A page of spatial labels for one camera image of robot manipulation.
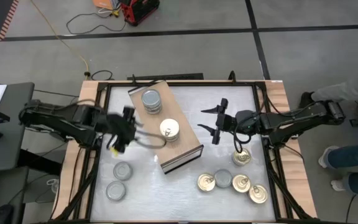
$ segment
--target wooden table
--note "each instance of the wooden table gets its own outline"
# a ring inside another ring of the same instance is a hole
[[[232,82],[231,80],[185,80],[186,82]],[[109,81],[111,83],[131,83],[132,81]],[[149,81],[137,81],[138,83],[147,83]],[[170,80],[168,83],[181,82],[179,80]],[[238,82],[265,82],[267,88],[267,94],[272,103],[281,112],[288,111],[290,109],[288,105],[287,95],[285,93],[284,84],[282,81],[260,81],[260,80],[238,80]],[[96,99],[96,93],[98,88],[98,81],[84,81],[81,88],[79,100],[84,99]],[[104,97],[106,92],[102,92],[100,105],[104,106]],[[259,94],[260,101],[262,102],[262,95]],[[294,148],[300,153],[298,141],[289,140],[287,145]],[[94,152],[91,154],[89,161],[88,171],[93,164]],[[78,162],[75,167],[76,157],[78,155]],[[81,170],[83,167],[85,150],[78,147],[75,141],[70,141],[67,146],[66,157],[63,162],[62,173],[60,174],[60,193],[59,197],[55,199],[55,212],[53,218],[59,216],[63,209],[68,205],[71,197],[75,195],[78,190],[78,184],[80,182]],[[314,208],[313,198],[311,196],[308,178],[306,176],[305,167],[301,158],[294,152],[288,151],[285,148],[280,150],[280,155],[283,163],[283,170],[285,173],[285,179],[287,182],[288,190],[291,192],[295,200],[301,205],[305,212],[312,217],[317,217],[316,210]],[[277,189],[278,202],[282,217],[286,217],[285,206],[281,191]],[[79,218],[85,218],[86,204],[88,202],[89,188],[86,190],[80,207]]]

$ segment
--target wooden board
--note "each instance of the wooden board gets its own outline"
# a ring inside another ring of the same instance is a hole
[[[275,80],[238,80],[239,82],[265,82],[267,88],[267,94],[271,99],[272,103],[277,107],[279,111],[288,111],[290,109],[288,105],[287,95],[285,93],[284,84],[282,81],[275,81]],[[132,81],[108,81],[109,83],[126,83],[130,84]],[[137,81],[138,83],[148,83],[149,81],[141,80]],[[203,83],[203,82],[216,82],[216,83],[231,83],[231,80],[170,80],[169,83],[181,83],[181,82],[193,82],[193,83]],[[96,99],[96,93],[98,89],[99,81],[84,81],[81,88],[81,93],[79,100],[84,99]],[[102,99],[105,97],[105,91],[102,92]],[[103,106],[104,100],[100,101],[100,105]],[[287,143],[290,147],[294,148],[298,152],[300,152],[298,141],[290,140]],[[75,157],[78,153],[78,144],[74,141],[70,141],[67,146],[66,151],[66,158],[63,162],[63,170],[60,174],[61,177],[61,184],[60,184],[60,193],[59,197],[55,199],[55,205],[57,207],[55,209],[55,213],[53,217],[56,218],[59,214],[62,213],[63,209],[68,205],[69,202],[69,195],[71,190],[71,182],[73,180],[73,169],[75,165]],[[311,196],[310,187],[308,183],[308,179],[306,176],[305,167],[301,161],[301,159],[286,151],[281,150],[280,155],[282,157],[283,168],[285,173],[285,179],[287,182],[287,187],[295,200],[302,206],[305,212],[312,217],[317,217],[316,210],[314,208],[313,198]],[[93,165],[93,160],[89,162],[89,167]],[[83,166],[83,159],[79,159],[76,167],[76,175],[74,179],[74,187],[72,191],[72,196],[76,193],[76,186],[80,181],[80,173]],[[88,192],[83,196],[81,210],[80,210],[80,218],[85,218],[85,208],[86,203],[88,201]],[[279,189],[277,189],[277,197],[279,202],[279,208],[282,214],[282,217],[286,217],[287,214],[285,213],[284,207],[284,199]]]
[[[159,114],[148,114],[143,106],[142,94],[149,89],[157,90],[160,93],[162,110]],[[165,119],[174,119],[179,123],[179,138],[176,141],[167,142],[161,149],[154,150],[164,173],[170,172],[201,155],[204,146],[197,139],[165,81],[131,93],[131,100],[140,117],[140,121],[144,124],[143,128],[149,133],[160,134],[160,124]],[[149,140],[153,145],[161,145],[160,139],[149,138]]]

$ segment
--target blue jeans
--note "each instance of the blue jeans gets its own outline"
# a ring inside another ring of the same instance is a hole
[[[324,162],[329,168],[358,166],[358,145],[332,149],[324,156]],[[345,189],[358,194],[358,173],[351,173],[342,179]]]

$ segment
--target desk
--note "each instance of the desk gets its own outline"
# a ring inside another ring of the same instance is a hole
[[[28,173],[27,167],[0,171],[0,207],[7,204],[15,194],[24,188]],[[22,191],[11,202],[14,207],[12,224],[22,223],[23,197],[24,192]]]
[[[254,82],[255,80],[239,80],[239,82]],[[109,81],[111,83],[131,83],[130,81]],[[170,82],[180,82],[179,80],[167,81]],[[206,82],[204,80],[186,80],[186,82]],[[232,82],[231,80],[216,80],[208,82]],[[284,84],[282,81],[261,81],[265,82],[267,87],[267,94],[271,99],[272,103],[277,107],[278,110],[284,112],[288,111],[289,105],[287,100],[287,95],[285,93]],[[98,91],[98,83],[97,81],[84,81],[79,100],[84,99],[96,99],[96,94]],[[105,92],[102,92],[100,104],[104,106],[104,97]],[[287,142],[287,145],[296,149],[300,152],[300,148],[298,145],[298,141],[290,140]],[[76,157],[78,155],[77,166],[75,167]],[[70,141],[67,146],[66,157],[63,162],[62,173],[60,174],[61,184],[60,184],[60,193],[59,198],[55,199],[55,213],[53,214],[53,218],[56,218],[61,214],[64,208],[68,205],[70,198],[70,192],[72,191],[71,197],[75,195],[78,190],[78,184],[80,181],[81,170],[83,168],[85,150],[81,150],[78,147],[78,144],[75,141]],[[283,170],[285,174],[285,179],[287,182],[287,187],[291,194],[294,196],[296,201],[302,206],[306,213],[311,215],[312,217],[316,217],[316,210],[314,209],[314,203],[310,192],[310,187],[308,183],[308,179],[306,176],[305,167],[302,163],[302,160],[294,155],[292,152],[286,151],[282,149],[280,151],[280,155],[283,162]],[[90,171],[91,165],[93,164],[92,158],[94,155],[91,155],[91,159],[89,161],[88,171]],[[89,196],[89,188],[85,192],[80,207],[79,218],[85,218],[86,216],[86,204],[88,203]],[[279,207],[281,211],[281,216],[286,217],[285,206],[283,202],[283,197],[280,190],[277,189],[277,196],[279,201]]]
[[[29,166],[53,175],[60,174],[61,165],[22,150],[24,126],[20,125],[19,113],[32,98],[34,83],[8,85],[0,101],[0,112],[11,118],[10,122],[0,124],[0,170],[9,170],[17,166]]]

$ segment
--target gray pants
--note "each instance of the gray pants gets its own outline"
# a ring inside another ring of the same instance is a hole
[[[350,80],[316,90],[311,98],[314,101],[320,100],[358,100],[358,76]]]

